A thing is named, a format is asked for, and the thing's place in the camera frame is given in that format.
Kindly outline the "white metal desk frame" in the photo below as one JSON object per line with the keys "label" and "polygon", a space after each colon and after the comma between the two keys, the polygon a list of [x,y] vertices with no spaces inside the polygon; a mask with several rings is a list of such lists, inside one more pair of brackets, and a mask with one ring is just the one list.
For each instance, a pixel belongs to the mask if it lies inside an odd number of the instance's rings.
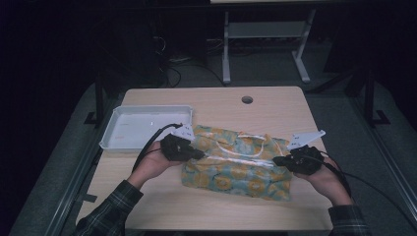
{"label": "white metal desk frame", "polygon": [[303,52],[313,25],[316,10],[310,11],[305,21],[294,22],[231,22],[229,13],[224,13],[223,25],[223,53],[222,53],[222,82],[231,83],[229,40],[242,38],[288,38],[300,39],[297,50],[291,52],[300,79],[307,84],[311,81],[302,60]]}

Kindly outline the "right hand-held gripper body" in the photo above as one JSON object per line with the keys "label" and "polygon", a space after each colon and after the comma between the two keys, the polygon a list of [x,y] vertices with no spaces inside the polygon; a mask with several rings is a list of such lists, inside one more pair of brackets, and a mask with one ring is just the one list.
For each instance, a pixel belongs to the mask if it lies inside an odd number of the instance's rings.
{"label": "right hand-held gripper body", "polygon": [[293,134],[287,146],[290,151],[287,168],[291,172],[300,174],[314,174],[317,172],[324,162],[324,157],[316,147],[310,147],[309,143],[325,134],[324,130]]}

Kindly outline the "white plastic tray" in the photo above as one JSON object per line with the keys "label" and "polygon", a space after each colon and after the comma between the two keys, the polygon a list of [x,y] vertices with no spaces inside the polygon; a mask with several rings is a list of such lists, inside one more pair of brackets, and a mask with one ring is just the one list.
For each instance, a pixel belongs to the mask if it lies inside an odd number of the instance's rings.
{"label": "white plastic tray", "polygon": [[108,152],[139,152],[158,129],[193,123],[189,105],[122,105],[113,110],[100,147]]}

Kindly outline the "person's left hand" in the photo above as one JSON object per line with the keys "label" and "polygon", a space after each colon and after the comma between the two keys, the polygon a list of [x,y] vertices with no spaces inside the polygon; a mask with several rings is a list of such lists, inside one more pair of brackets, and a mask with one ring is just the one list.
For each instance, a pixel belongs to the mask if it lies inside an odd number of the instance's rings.
{"label": "person's left hand", "polygon": [[160,142],[155,142],[149,147],[147,155],[127,178],[127,181],[140,190],[147,180],[159,176],[169,167],[180,164],[180,161],[169,161],[160,150]]}

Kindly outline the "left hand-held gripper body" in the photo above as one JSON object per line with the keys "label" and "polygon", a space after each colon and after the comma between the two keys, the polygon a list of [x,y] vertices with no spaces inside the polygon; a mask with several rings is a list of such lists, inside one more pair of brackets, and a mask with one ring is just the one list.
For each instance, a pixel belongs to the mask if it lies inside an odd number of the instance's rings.
{"label": "left hand-held gripper body", "polygon": [[160,141],[163,155],[170,161],[188,161],[196,156],[191,142],[195,139],[192,126],[184,124]]}

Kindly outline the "orange patterned fabric bag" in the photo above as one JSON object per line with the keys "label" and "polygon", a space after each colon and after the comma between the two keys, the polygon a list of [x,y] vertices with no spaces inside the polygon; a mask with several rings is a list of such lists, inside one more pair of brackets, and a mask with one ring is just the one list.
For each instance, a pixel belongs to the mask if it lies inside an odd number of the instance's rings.
{"label": "orange patterned fabric bag", "polygon": [[292,174],[273,162],[289,153],[287,140],[202,125],[194,128],[194,135],[191,146],[204,157],[183,165],[184,186],[270,201],[290,200]]}

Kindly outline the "person's right hand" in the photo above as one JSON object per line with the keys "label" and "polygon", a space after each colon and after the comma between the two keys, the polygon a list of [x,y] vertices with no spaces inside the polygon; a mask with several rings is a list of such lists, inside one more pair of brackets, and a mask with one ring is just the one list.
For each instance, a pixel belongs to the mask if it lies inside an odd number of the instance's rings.
{"label": "person's right hand", "polygon": [[328,198],[334,207],[353,205],[338,177],[326,166],[323,165],[312,175],[295,173],[295,176],[308,181],[319,194]]}

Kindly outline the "black metal stand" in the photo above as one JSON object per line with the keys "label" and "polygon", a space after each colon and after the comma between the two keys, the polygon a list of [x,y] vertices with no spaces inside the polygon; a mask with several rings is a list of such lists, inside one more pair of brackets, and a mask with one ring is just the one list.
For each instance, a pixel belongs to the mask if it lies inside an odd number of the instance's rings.
{"label": "black metal stand", "polygon": [[390,122],[383,110],[374,109],[375,78],[369,68],[365,69],[364,90],[364,118],[366,122],[372,128],[377,125],[389,125]]}
{"label": "black metal stand", "polygon": [[99,127],[104,119],[104,88],[101,75],[97,75],[94,81],[95,110],[90,112],[85,120],[85,124]]}

